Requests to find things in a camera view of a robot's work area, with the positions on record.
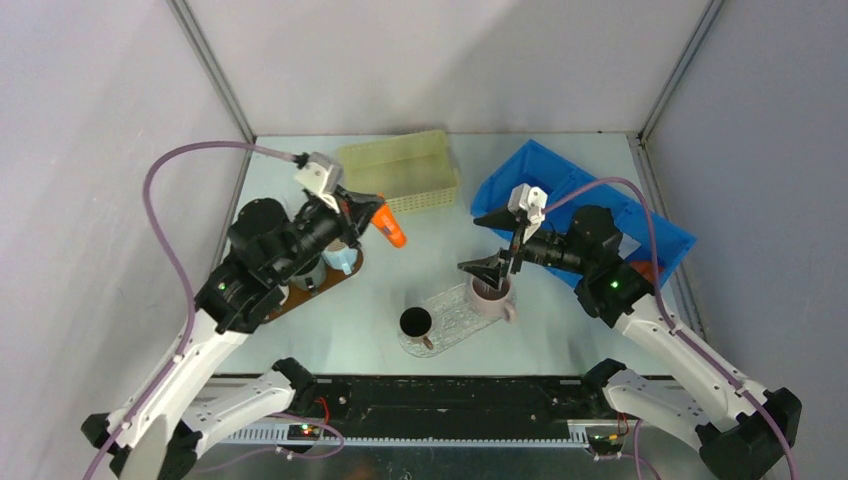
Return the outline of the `orange toothpaste tube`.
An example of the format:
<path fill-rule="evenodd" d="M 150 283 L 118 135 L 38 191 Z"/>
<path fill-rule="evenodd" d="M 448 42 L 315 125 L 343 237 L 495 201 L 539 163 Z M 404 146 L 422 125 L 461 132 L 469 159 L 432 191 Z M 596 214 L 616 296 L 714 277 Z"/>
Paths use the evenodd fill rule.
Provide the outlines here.
<path fill-rule="evenodd" d="M 395 248 L 403 248 L 406 245 L 407 237 L 387 203 L 377 209 L 371 219 L 371 224 Z"/>
<path fill-rule="evenodd" d="M 658 275 L 654 273 L 653 264 L 650 261 L 634 260 L 630 261 L 629 265 L 647 281 L 651 283 L 656 282 Z"/>

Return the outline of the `light blue mug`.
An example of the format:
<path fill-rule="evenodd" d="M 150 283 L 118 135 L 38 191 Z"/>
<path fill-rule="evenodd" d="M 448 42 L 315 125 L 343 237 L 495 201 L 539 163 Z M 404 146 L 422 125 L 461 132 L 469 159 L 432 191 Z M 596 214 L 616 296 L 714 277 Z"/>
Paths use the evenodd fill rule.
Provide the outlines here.
<path fill-rule="evenodd" d="M 323 250 L 322 256 L 330 268 L 341 271 L 345 275 L 351 275 L 359 253 L 356 248 L 336 239 Z"/>

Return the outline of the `pink mug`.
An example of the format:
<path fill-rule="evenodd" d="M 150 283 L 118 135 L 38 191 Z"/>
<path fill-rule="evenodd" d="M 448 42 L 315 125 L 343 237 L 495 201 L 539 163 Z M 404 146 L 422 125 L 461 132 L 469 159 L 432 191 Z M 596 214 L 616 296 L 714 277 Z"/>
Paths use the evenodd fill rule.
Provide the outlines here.
<path fill-rule="evenodd" d="M 515 288 L 510 277 L 504 279 L 498 289 L 476 277 L 470 277 L 466 297 L 471 308 L 482 316 L 501 318 L 507 323 L 517 319 Z"/>

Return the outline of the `dark grey mug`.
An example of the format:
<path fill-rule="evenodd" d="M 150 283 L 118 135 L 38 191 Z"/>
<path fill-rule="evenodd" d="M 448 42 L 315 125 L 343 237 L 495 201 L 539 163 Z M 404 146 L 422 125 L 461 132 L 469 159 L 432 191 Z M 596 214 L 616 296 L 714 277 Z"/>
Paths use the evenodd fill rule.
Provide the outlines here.
<path fill-rule="evenodd" d="M 302 291 L 314 292 L 323 285 L 327 266 L 321 255 L 315 257 L 290 279 L 290 284 Z"/>

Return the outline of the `brown mug black inside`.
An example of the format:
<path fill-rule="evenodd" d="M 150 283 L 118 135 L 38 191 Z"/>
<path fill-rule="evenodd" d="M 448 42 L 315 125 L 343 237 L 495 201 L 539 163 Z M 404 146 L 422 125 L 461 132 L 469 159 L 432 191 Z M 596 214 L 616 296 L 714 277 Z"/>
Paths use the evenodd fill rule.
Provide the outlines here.
<path fill-rule="evenodd" d="M 407 308 L 399 317 L 401 333 L 413 343 L 422 344 L 428 350 L 434 345 L 429 338 L 433 327 L 433 318 L 428 310 L 415 306 Z"/>

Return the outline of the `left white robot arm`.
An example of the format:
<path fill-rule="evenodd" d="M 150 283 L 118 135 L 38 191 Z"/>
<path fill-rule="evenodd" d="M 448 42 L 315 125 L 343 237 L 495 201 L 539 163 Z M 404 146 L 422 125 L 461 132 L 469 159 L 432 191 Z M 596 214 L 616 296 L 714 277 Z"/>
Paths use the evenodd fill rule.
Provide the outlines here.
<path fill-rule="evenodd" d="M 138 443 L 157 422 L 163 443 L 193 462 L 210 443 L 183 415 L 217 367 L 261 325 L 283 313 L 292 279 L 320 260 L 334 241 L 359 244 L 385 201 L 379 195 L 337 187 L 328 197 L 313 193 L 295 216 L 273 198 L 245 205 L 229 227 L 229 253 L 197 293 L 188 295 L 188 315 L 157 373 L 121 408 L 93 414 L 82 425 L 97 447 L 85 476 L 109 457 L 110 470 L 124 474 Z"/>

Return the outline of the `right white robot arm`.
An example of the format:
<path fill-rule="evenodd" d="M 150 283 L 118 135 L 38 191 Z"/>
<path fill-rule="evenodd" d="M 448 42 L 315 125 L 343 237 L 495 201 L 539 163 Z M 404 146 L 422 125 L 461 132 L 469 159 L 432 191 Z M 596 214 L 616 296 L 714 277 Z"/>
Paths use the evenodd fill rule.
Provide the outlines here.
<path fill-rule="evenodd" d="M 579 275 L 575 294 L 584 311 L 658 358 L 682 391 L 653 393 L 624 364 L 605 360 L 586 376 L 585 411 L 606 418 L 634 415 L 696 450 L 718 479 L 760 479 L 788 458 L 802 404 L 788 388 L 770 390 L 723 359 L 659 305 L 655 284 L 619 254 L 623 234 L 602 206 L 579 207 L 565 232 L 542 228 L 536 214 L 502 207 L 475 218 L 507 231 L 507 248 L 458 264 L 489 287 L 529 262 Z"/>

